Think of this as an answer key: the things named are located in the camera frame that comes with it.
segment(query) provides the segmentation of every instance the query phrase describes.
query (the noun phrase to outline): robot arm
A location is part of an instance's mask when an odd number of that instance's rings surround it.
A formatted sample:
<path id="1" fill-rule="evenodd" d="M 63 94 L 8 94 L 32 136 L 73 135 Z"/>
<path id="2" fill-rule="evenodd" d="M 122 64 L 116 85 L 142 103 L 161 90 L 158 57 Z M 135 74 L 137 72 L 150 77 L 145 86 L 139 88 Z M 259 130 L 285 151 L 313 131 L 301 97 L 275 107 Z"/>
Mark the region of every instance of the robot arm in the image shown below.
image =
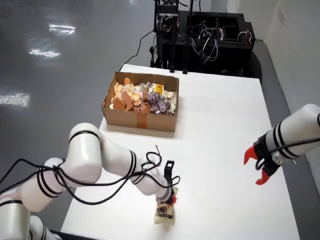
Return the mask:
<path id="1" fill-rule="evenodd" d="M 285 147 L 300 141 L 305 143 Z M 262 178 L 258 179 L 256 184 L 263 185 L 282 164 L 290 161 L 295 163 L 295 158 L 318 146 L 320 146 L 320 107 L 307 104 L 261 136 L 245 152 L 244 164 L 250 158 L 257 160 L 255 168 L 257 170 L 262 168 Z"/>
<path id="2" fill-rule="evenodd" d="M 69 177 L 83 183 L 94 184 L 100 178 L 102 168 L 121 177 L 128 177 L 142 169 L 154 167 L 154 162 L 151 154 L 148 157 L 144 155 L 137 158 L 133 151 L 105 138 L 92 124 L 80 123 L 70 132 L 66 160 L 50 158 L 44 166 L 51 168 L 59 166 Z M 143 194 L 155 195 L 157 201 L 161 203 L 174 204 L 173 188 L 162 187 L 172 184 L 171 176 L 170 178 L 163 176 L 158 167 L 147 173 L 148 175 L 134 175 L 130 180 Z M 47 170 L 37 171 L 35 176 L 22 185 L 1 194 L 0 240 L 24 240 L 30 235 L 28 231 L 36 232 L 39 227 L 35 226 L 40 224 L 37 224 L 39 221 L 34 221 L 36 224 L 31 222 L 30 225 L 30 212 L 40 212 L 45 209 L 66 189 L 63 182 L 70 188 L 82 187 L 64 175 L 57 175 L 53 170 Z"/>
<path id="3" fill-rule="evenodd" d="M 92 124 L 80 123 L 76 125 L 69 135 L 69 149 L 66 160 L 50 158 L 45 166 L 60 166 L 63 171 L 73 179 L 94 184 L 101 176 L 102 168 L 107 172 L 121 177 L 129 176 L 145 168 L 153 166 L 154 158 L 149 155 L 150 161 L 144 155 L 137 155 L 108 139 Z M 154 179 L 162 186 L 171 183 L 160 173 L 159 169 L 148 171 Z M 81 187 L 67 178 L 64 182 L 71 187 Z M 171 187 L 161 187 L 157 182 L 147 175 L 137 175 L 130 178 L 131 182 L 145 195 L 155 195 L 158 202 L 173 204 L 174 191 Z M 40 171 L 32 179 L 22 184 L 17 191 L 23 205 L 31 212 L 40 212 L 55 198 L 57 198 L 65 187 L 62 180 L 54 171 Z"/>

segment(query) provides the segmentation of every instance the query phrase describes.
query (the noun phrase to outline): cable bundle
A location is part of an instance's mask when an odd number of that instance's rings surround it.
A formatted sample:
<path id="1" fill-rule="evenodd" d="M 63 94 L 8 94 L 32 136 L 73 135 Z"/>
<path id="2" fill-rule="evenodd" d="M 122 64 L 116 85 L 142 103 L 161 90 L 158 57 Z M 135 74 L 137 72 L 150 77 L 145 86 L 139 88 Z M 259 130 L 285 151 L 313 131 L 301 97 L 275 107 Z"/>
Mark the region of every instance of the cable bundle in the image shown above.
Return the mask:
<path id="1" fill-rule="evenodd" d="M 159 157 L 159 162 L 156 164 L 154 162 L 152 162 L 149 159 L 149 155 L 153 154 Z M 176 183 L 173 183 L 171 185 L 162 185 L 161 183 L 159 183 L 152 175 L 148 174 L 148 171 L 157 168 L 158 166 L 160 166 L 161 162 L 162 162 L 162 157 L 159 153 L 157 152 L 153 152 L 153 151 L 149 151 L 146 153 L 146 159 L 148 160 L 149 164 L 152 164 L 152 167 L 150 168 L 142 168 L 142 171 L 137 171 L 134 172 L 132 174 L 126 175 L 124 177 L 119 178 L 118 180 L 114 181 L 114 182 L 108 182 L 108 183 L 87 183 L 87 182 L 83 182 L 77 179 L 72 178 L 71 176 L 67 175 L 66 172 L 58 165 L 58 166 L 53 166 L 53 167 L 49 167 L 49 166 L 44 166 L 44 165 L 38 165 L 38 164 L 34 164 L 26 159 L 20 158 L 18 159 L 11 167 L 10 169 L 6 172 L 6 174 L 3 176 L 3 178 L 0 180 L 0 184 L 6 179 L 6 177 L 9 175 L 9 173 L 14 169 L 14 167 L 19 163 L 19 162 L 24 162 L 27 163 L 28 165 L 34 167 L 34 168 L 38 168 L 37 171 L 33 172 L 32 174 L 30 174 L 29 176 L 27 176 L 26 178 L 24 178 L 23 180 L 20 180 L 18 182 L 16 182 L 15 184 L 5 188 L 4 190 L 0 191 L 0 196 L 5 193 L 6 191 L 15 188 L 21 184 L 23 184 L 24 182 L 28 181 L 29 179 L 31 179 L 33 176 L 38 175 L 38 174 L 42 174 L 43 172 L 47 172 L 47 171 L 53 171 L 54 175 L 56 177 L 57 182 L 65 187 L 65 189 L 69 192 L 69 194 L 75 198 L 77 201 L 79 201 L 82 204 L 86 204 L 86 205 L 99 205 L 102 203 L 107 202 L 108 200 L 110 200 L 111 198 L 113 198 L 119 191 L 120 189 L 126 184 L 126 182 L 132 178 L 132 177 L 136 177 L 136 176 L 148 176 L 149 178 L 151 178 L 152 180 L 154 180 L 155 183 L 157 183 L 160 187 L 168 189 L 168 188 L 172 188 L 173 186 L 176 186 L 179 182 L 180 182 L 180 176 L 175 176 L 172 178 L 172 181 L 174 181 L 175 179 L 178 179 Z M 115 185 L 121 181 L 124 181 L 115 191 L 113 194 L 111 194 L 110 196 L 108 196 L 107 198 L 100 200 L 100 201 L 96 201 L 96 202 L 89 202 L 89 201 L 85 201 L 79 197 L 77 197 L 70 189 L 70 187 L 67 185 L 65 178 L 68 179 L 69 181 L 81 185 L 81 186 L 95 186 L 95 187 L 106 187 L 106 186 L 112 186 Z"/>

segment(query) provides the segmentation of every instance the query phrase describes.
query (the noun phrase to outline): white table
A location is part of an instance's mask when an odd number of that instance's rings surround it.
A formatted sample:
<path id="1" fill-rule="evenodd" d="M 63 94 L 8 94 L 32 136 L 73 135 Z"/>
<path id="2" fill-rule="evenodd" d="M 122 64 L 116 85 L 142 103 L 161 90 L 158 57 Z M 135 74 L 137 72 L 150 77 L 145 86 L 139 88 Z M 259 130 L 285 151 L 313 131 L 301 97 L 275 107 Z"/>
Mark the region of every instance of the white table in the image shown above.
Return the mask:
<path id="1" fill-rule="evenodd" d="M 101 205 L 73 199 L 62 232 L 103 240 L 299 239 L 282 168 L 258 186 L 255 160 L 244 166 L 246 149 L 271 128 L 258 79 L 134 65 L 122 71 L 180 79 L 175 133 L 111 126 L 105 119 L 100 126 L 107 138 L 138 156 L 157 144 L 164 162 L 175 161 L 173 175 L 181 176 L 175 225 L 154 224 L 155 197 L 127 183 Z M 99 182 L 118 178 L 103 171 Z M 115 188 L 79 187 L 75 194 L 98 201 Z"/>

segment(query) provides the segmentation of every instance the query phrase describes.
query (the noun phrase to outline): cookie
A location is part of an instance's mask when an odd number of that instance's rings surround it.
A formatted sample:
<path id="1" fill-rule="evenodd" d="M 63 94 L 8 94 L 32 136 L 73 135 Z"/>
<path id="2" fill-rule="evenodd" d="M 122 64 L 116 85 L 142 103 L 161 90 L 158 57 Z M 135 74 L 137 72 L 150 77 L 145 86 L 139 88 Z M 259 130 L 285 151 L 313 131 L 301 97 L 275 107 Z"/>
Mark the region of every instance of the cookie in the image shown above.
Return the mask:
<path id="1" fill-rule="evenodd" d="M 141 100 L 140 100 L 140 98 L 139 98 L 139 100 L 138 100 L 138 101 L 134 101 L 134 102 L 133 102 L 133 104 L 134 104 L 135 106 L 139 106 L 139 105 L 141 104 Z"/>
<path id="2" fill-rule="evenodd" d="M 140 109 L 139 109 L 139 107 L 134 106 L 134 107 L 133 107 L 133 111 L 134 111 L 135 113 L 139 113 L 139 112 L 140 112 Z"/>
<path id="3" fill-rule="evenodd" d="M 150 106 L 148 104 L 145 104 L 145 108 L 146 108 L 146 113 L 150 114 L 151 113 Z"/>
<path id="4" fill-rule="evenodd" d="M 125 102 L 117 97 L 114 100 L 113 109 L 115 109 L 115 110 L 125 110 L 125 108 L 126 108 Z"/>
<path id="5" fill-rule="evenodd" d="M 116 82 L 116 84 L 114 85 L 114 94 L 116 94 L 117 93 L 117 91 L 118 91 L 118 86 L 119 86 L 119 83 L 118 82 Z"/>
<path id="6" fill-rule="evenodd" d="M 122 92 L 122 85 L 119 84 L 119 86 L 116 88 L 116 91 L 118 93 L 121 93 Z"/>
<path id="7" fill-rule="evenodd" d="M 121 97 L 127 106 L 132 105 L 132 99 L 126 91 L 121 94 Z"/>
<path id="8" fill-rule="evenodd" d="M 140 95 L 138 93 L 135 93 L 132 96 L 133 96 L 133 101 L 137 102 L 138 100 L 140 100 Z"/>
<path id="9" fill-rule="evenodd" d="M 129 112 L 133 107 L 134 107 L 133 104 L 128 105 L 128 106 L 125 108 L 125 111 Z"/>
<path id="10" fill-rule="evenodd" d="M 131 83 L 130 79 L 126 77 L 126 78 L 124 79 L 124 84 L 125 84 L 125 85 L 128 85 L 128 84 L 130 84 L 130 83 Z"/>

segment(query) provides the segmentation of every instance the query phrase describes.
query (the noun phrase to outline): gray floor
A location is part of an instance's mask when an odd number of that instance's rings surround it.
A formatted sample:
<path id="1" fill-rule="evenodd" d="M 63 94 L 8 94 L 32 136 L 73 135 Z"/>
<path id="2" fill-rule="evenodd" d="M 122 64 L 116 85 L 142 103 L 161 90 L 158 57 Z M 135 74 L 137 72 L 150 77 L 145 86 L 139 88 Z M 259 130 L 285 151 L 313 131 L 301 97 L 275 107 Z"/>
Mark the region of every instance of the gray floor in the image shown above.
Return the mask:
<path id="1" fill-rule="evenodd" d="M 18 158 L 42 164 L 51 157 L 65 157 L 75 124 L 99 126 L 110 79 L 136 53 L 139 39 L 153 29 L 153 17 L 152 0 L 0 2 L 0 176 Z M 153 37 L 143 40 L 131 64 L 149 65 Z M 290 114 L 289 108 L 266 45 L 256 41 L 254 52 L 262 65 L 262 88 L 275 125 Z M 298 166 L 287 164 L 283 169 L 300 238 L 316 239 L 320 197 L 309 164 L 302 157 Z M 0 189 L 32 170 L 22 163 Z M 64 193 L 38 215 L 50 229 L 60 230 L 70 202 Z"/>

